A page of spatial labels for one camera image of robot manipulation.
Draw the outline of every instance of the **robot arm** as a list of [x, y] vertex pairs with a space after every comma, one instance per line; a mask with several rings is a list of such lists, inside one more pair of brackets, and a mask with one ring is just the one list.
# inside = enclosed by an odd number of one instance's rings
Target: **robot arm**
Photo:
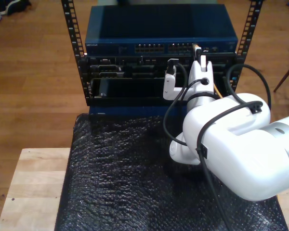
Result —
[[[194, 61], [193, 66], [198, 72], [192, 68], [189, 83], [201, 72], [198, 61]], [[205, 74], [209, 82], [213, 82], [212, 70], [207, 68], [206, 72], [209, 72]], [[190, 94], [197, 92], [199, 86], [201, 84]], [[250, 201], [264, 200], [289, 188], [289, 117], [269, 124], [270, 110], [263, 99], [247, 93], [238, 96], [245, 102], [261, 101], [262, 111], [252, 114], [248, 108], [242, 108], [211, 125], [201, 142], [207, 150], [205, 162], [208, 169], [238, 196]], [[183, 132], [177, 136], [187, 146], [172, 141], [171, 158], [179, 163], [198, 165], [196, 148], [200, 130], [212, 118], [237, 105], [233, 96], [210, 102], [188, 102]]]

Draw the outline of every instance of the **cable clip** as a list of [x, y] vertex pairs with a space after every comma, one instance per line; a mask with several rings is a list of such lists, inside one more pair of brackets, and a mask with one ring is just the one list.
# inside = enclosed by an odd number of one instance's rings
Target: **cable clip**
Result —
[[207, 159], [207, 157], [208, 157], [208, 149], [207, 149], [206, 146], [204, 146], [203, 144], [201, 144], [200, 147], [197, 147], [197, 148], [196, 148], [196, 151], [197, 151], [198, 155], [202, 155], [204, 158]]
[[261, 107], [262, 105], [252, 105], [252, 106], [249, 106], [249, 109], [252, 114], [256, 114], [256, 113], [262, 112]]

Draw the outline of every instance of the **chair leg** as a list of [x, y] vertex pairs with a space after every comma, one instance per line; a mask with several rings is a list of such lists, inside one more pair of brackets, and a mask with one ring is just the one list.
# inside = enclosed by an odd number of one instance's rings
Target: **chair leg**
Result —
[[282, 85], [282, 83], [286, 80], [286, 78], [289, 75], [289, 70], [287, 71], [287, 73], [284, 75], [284, 77], [280, 80], [280, 82], [278, 83], [278, 85], [276, 86], [276, 88], [274, 89], [274, 92], [277, 91], [277, 89]]

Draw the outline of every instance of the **wooden floor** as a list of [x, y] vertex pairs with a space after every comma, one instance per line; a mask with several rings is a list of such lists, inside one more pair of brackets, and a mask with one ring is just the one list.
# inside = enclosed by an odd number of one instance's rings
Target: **wooden floor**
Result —
[[[95, 2], [75, 2], [84, 39]], [[220, 2], [240, 38], [250, 2]], [[0, 22], [0, 214], [21, 150], [70, 147], [76, 116], [88, 112], [60, 1], [32, 3], [30, 10]], [[289, 68], [289, 8], [284, 1], [264, 2], [246, 63], [262, 71], [271, 90]], [[266, 97], [249, 71], [237, 91]], [[272, 121], [289, 116], [289, 80], [272, 96]]]

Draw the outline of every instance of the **black cable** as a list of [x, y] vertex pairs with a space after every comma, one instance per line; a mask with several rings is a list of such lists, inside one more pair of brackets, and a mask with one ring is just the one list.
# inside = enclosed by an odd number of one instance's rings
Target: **black cable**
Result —
[[201, 96], [208, 96], [208, 97], [211, 97], [211, 98], [213, 98], [215, 100], [218, 100], [220, 98], [218, 95], [215, 95], [215, 94], [210, 94], [210, 93], [207, 93], [207, 92], [201, 92], [201, 93], [196, 93], [196, 94], [192, 95], [191, 97], [189, 97], [187, 99], [187, 102], [191, 101], [194, 98], [201, 97]]
[[178, 64], [178, 66], [181, 68], [182, 72], [183, 72], [183, 76], [184, 76], [184, 84], [183, 84], [183, 87], [182, 87], [182, 90], [179, 92], [179, 94], [177, 95], [177, 97], [175, 97], [175, 99], [173, 100], [172, 104], [169, 106], [169, 108], [167, 109], [165, 115], [164, 115], [164, 119], [163, 119], [163, 129], [166, 133], [167, 136], [170, 137], [170, 139], [172, 139], [173, 141], [181, 144], [181, 145], [184, 145], [184, 146], [187, 146], [185, 142], [181, 141], [181, 140], [178, 140], [177, 138], [175, 138], [174, 136], [172, 136], [167, 127], [166, 127], [166, 122], [167, 122], [167, 118], [168, 118], [168, 115], [169, 115], [169, 112], [171, 111], [171, 109], [173, 108], [173, 106], [177, 103], [177, 101], [179, 100], [180, 96], [183, 94], [184, 92], [184, 89], [186, 88], [187, 86], [187, 72], [184, 68], [184, 66], [182, 64]]
[[183, 102], [183, 99], [184, 99], [186, 93], [188, 92], [188, 89], [190, 89], [195, 83], [198, 83], [198, 82], [201, 82], [201, 79], [196, 79], [187, 86], [187, 88], [185, 89], [185, 91], [183, 92], [183, 95], [181, 97], [181, 100], [180, 100], [181, 103]]
[[243, 104], [245, 103], [245, 101], [243, 101], [240, 97], [238, 97], [238, 95], [235, 93], [235, 91], [232, 89], [231, 87], [231, 84], [230, 84], [230, 77], [231, 77], [231, 74], [232, 72], [235, 70], [235, 69], [239, 69], [239, 68], [248, 68], [249, 70], [253, 71], [254, 73], [256, 73], [258, 75], [258, 77], [261, 79], [261, 81], [263, 82], [264, 84], [264, 87], [265, 87], [265, 91], [266, 91], [266, 94], [267, 94], [267, 98], [268, 98], [268, 106], [271, 110], [271, 93], [270, 93], [270, 88], [269, 88], [269, 85], [268, 83], [266, 82], [265, 78], [263, 77], [263, 75], [260, 73], [260, 71], [258, 71], [256, 68], [248, 65], [248, 64], [235, 64], [233, 65], [232, 67], [229, 68], [229, 70], [227, 71], [226, 73], [226, 78], [227, 78], [227, 82], [226, 82], [226, 88], [227, 90], [232, 94], [232, 96], [235, 98], [235, 100], [240, 103], [240, 104]]
[[207, 179], [207, 181], [208, 181], [209, 187], [210, 187], [211, 192], [212, 192], [212, 194], [213, 194], [213, 196], [214, 196], [214, 199], [216, 200], [217, 207], [218, 207], [218, 209], [219, 209], [219, 211], [220, 211], [220, 214], [221, 214], [221, 216], [222, 216], [222, 218], [223, 218], [223, 221], [224, 221], [224, 223], [225, 223], [225, 225], [226, 225], [226, 227], [227, 227], [227, 229], [228, 229], [229, 231], [232, 231], [233, 229], [231, 228], [230, 222], [229, 222], [229, 220], [228, 220], [228, 218], [227, 218], [227, 216], [226, 216], [226, 214], [225, 214], [225, 211], [223, 210], [223, 206], [222, 206], [222, 204], [221, 204], [221, 202], [220, 202], [220, 200], [219, 200], [219, 198], [218, 198], [218, 195], [217, 195], [216, 190], [215, 190], [214, 185], [213, 185], [213, 181], [212, 181], [211, 175], [210, 175], [210, 173], [209, 173], [209, 169], [208, 169], [208, 167], [207, 167], [207, 165], [206, 165], [206, 162], [205, 162], [205, 159], [204, 159], [204, 157], [203, 157], [203, 152], [204, 152], [204, 150], [202, 149], [202, 143], [201, 143], [202, 137], [203, 137], [203, 135], [205, 134], [206, 130], [207, 130], [213, 123], [215, 123], [217, 120], [219, 120], [220, 118], [222, 118], [222, 117], [224, 117], [224, 116], [226, 116], [226, 115], [228, 115], [228, 114], [230, 114], [230, 113], [232, 113], [232, 112], [234, 112], [234, 111], [237, 111], [237, 110], [239, 110], [239, 109], [242, 109], [242, 108], [244, 108], [244, 107], [248, 107], [248, 108], [249, 108], [249, 107], [252, 107], [252, 106], [262, 106], [262, 105], [263, 105], [263, 103], [262, 103], [261, 101], [252, 101], [252, 102], [243, 103], [243, 104], [240, 104], [240, 105], [235, 106], [235, 107], [233, 107], [233, 108], [230, 108], [230, 109], [228, 109], [228, 110], [220, 113], [220, 114], [217, 115], [216, 117], [212, 118], [211, 120], [209, 120], [209, 121], [202, 127], [202, 129], [200, 130], [200, 132], [199, 132], [199, 134], [198, 134], [198, 138], [197, 138], [197, 148], [196, 148], [196, 150], [197, 150], [197, 153], [198, 153], [198, 155], [199, 155], [199, 159], [200, 159], [200, 162], [201, 162], [201, 164], [202, 164], [202, 168], [203, 168], [204, 174], [205, 174], [205, 176], [206, 176], [206, 179]]

